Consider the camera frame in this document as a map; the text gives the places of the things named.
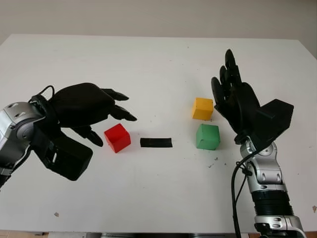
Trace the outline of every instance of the red cube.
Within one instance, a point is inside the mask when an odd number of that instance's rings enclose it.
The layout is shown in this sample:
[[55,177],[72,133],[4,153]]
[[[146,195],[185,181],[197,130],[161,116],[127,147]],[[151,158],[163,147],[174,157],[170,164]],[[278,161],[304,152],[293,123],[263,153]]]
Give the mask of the red cube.
[[115,153],[131,144],[129,133],[120,123],[106,130],[105,137]]

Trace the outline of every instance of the robotic arm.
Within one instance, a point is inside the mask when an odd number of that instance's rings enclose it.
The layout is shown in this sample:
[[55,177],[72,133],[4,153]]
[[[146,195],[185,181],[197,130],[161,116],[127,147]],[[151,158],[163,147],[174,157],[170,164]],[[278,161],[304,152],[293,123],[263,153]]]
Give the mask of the robotic arm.
[[255,228],[262,237],[306,237],[300,219],[289,204],[286,185],[276,160],[274,140],[291,122],[293,106],[275,99],[262,107],[252,87],[241,81],[239,68],[231,50],[225,54],[220,68],[220,82],[211,80],[215,108],[237,133],[243,159],[237,163],[232,180],[233,220],[237,238],[241,238],[237,218],[234,182],[237,171],[244,166],[249,190],[255,204]]
[[[41,95],[53,90],[48,101]],[[77,180],[87,168],[93,151],[67,137],[61,127],[69,127],[92,143],[102,146],[101,138],[90,125],[107,119],[135,121],[115,100],[128,100],[112,89],[82,83],[61,89],[56,94],[48,86],[29,102],[17,102],[0,111],[0,187],[34,150],[44,165]]]

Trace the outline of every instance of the green cube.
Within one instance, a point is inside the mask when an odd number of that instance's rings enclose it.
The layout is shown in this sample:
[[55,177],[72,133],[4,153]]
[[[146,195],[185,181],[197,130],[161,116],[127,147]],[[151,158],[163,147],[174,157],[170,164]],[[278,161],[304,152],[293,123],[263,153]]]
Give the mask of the green cube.
[[215,150],[220,143],[219,127],[201,124],[196,132],[196,147],[204,150]]

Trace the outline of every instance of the block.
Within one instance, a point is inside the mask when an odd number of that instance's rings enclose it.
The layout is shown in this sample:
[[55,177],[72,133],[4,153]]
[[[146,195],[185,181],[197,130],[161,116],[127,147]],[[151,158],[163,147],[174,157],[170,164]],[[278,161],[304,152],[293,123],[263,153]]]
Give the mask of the block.
[[204,150],[215,150],[220,143],[219,127],[201,124],[196,132],[196,147]]
[[213,112],[212,99],[196,98],[192,109],[193,119],[210,120]]
[[115,153],[131,144],[129,133],[120,123],[106,130],[105,137],[109,146]]

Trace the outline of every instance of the white wall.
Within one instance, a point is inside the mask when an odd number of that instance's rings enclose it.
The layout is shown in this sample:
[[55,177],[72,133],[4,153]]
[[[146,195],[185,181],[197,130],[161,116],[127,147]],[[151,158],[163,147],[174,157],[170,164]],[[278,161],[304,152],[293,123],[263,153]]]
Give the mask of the white wall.
[[317,0],[0,0],[12,33],[298,39],[317,58]]

